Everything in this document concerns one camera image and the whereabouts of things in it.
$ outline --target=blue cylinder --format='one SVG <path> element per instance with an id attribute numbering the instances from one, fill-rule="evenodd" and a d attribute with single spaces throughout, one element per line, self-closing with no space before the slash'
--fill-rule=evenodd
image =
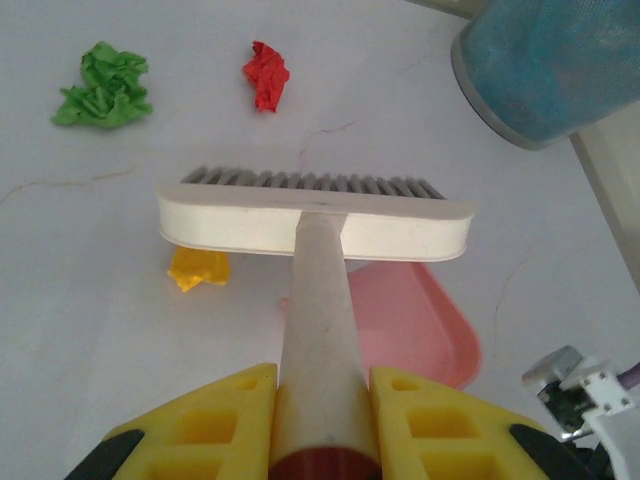
<path id="1" fill-rule="evenodd" d="M 542 148 L 640 99 L 640 0 L 489 0 L 451 58 L 490 127 Z"/>

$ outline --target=brush bristles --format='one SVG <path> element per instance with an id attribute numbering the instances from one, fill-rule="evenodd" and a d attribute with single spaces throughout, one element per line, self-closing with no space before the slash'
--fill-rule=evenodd
<path id="1" fill-rule="evenodd" d="M 357 175 L 323 175 L 317 177 L 309 173 L 273 174 L 270 171 L 255 173 L 242 168 L 199 167 L 187 175 L 182 183 L 208 185 L 230 185 L 238 187 L 291 188 L 298 190 L 320 190 L 326 192 L 364 193 L 369 195 L 387 195 L 394 197 L 431 198 L 443 200 L 444 197 L 426 180 L 394 177 L 389 180 Z"/>

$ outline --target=brush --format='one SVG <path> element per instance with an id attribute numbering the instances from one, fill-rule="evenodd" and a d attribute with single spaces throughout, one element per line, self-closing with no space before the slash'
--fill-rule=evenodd
<path id="1" fill-rule="evenodd" d="M 294 256 L 269 478 L 381 478 L 344 259 L 455 258 L 474 208 L 421 179 L 226 167 L 198 168 L 158 199 L 177 245 Z"/>

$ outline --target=purple cable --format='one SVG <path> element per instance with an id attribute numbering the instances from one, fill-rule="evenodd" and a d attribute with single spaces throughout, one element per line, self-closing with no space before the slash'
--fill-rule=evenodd
<path id="1" fill-rule="evenodd" d="M 618 381 L 626 390 L 631 390 L 633 387 L 640 385 L 640 363 L 618 375 Z"/>

